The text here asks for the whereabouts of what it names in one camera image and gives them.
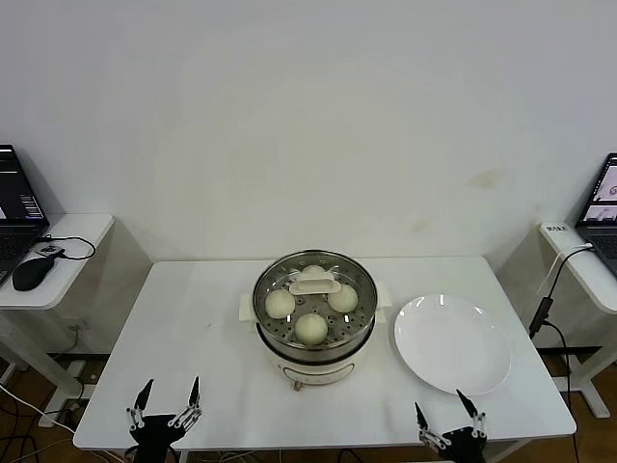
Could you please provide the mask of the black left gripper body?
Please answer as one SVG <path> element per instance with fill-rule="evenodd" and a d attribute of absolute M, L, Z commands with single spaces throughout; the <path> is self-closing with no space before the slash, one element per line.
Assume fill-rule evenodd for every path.
<path fill-rule="evenodd" d="M 174 462 L 180 461 L 174 443 L 182 439 L 187 431 L 184 426 L 169 425 L 173 415 L 154 415 L 144 417 L 143 426 L 130 426 L 130 436 L 135 445 L 130 448 L 133 462 L 165 463 L 168 455 Z"/>

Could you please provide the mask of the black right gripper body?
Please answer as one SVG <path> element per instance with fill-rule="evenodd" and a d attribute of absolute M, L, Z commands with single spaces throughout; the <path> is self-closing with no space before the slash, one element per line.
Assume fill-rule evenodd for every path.
<path fill-rule="evenodd" d="M 444 433 L 445 447 L 442 449 L 442 458 L 459 463 L 484 463 L 484 448 L 487 444 L 487 435 L 484 431 L 475 430 L 472 426 L 465 426 Z"/>

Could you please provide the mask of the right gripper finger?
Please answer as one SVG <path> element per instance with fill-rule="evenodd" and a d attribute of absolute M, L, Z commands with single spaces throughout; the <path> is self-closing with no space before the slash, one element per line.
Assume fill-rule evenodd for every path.
<path fill-rule="evenodd" d="M 434 432 L 426 420 L 418 403 L 415 403 L 416 421 L 418 425 L 418 437 L 420 441 L 432 450 L 445 450 L 451 441 L 445 439 L 441 434 Z"/>
<path fill-rule="evenodd" d="M 474 403 L 471 399 L 469 399 L 466 395 L 464 395 L 459 389 L 456 390 L 456 393 L 461 400 L 465 410 L 472 420 L 472 437 L 486 437 L 486 413 L 479 412 L 475 407 Z"/>

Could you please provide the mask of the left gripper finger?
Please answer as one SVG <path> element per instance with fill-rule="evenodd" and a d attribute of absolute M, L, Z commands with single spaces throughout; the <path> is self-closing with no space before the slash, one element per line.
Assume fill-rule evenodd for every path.
<path fill-rule="evenodd" d="M 189 394 L 187 405 L 169 421 L 169 427 L 174 429 L 189 430 L 202 414 L 200 399 L 200 379 L 196 376 Z"/>
<path fill-rule="evenodd" d="M 146 385 L 137 394 L 133 406 L 125 409 L 126 415 L 129 419 L 130 431 L 135 431 L 136 429 L 143 428 L 145 426 L 144 411 L 148 404 L 152 385 L 153 380 L 149 379 Z"/>

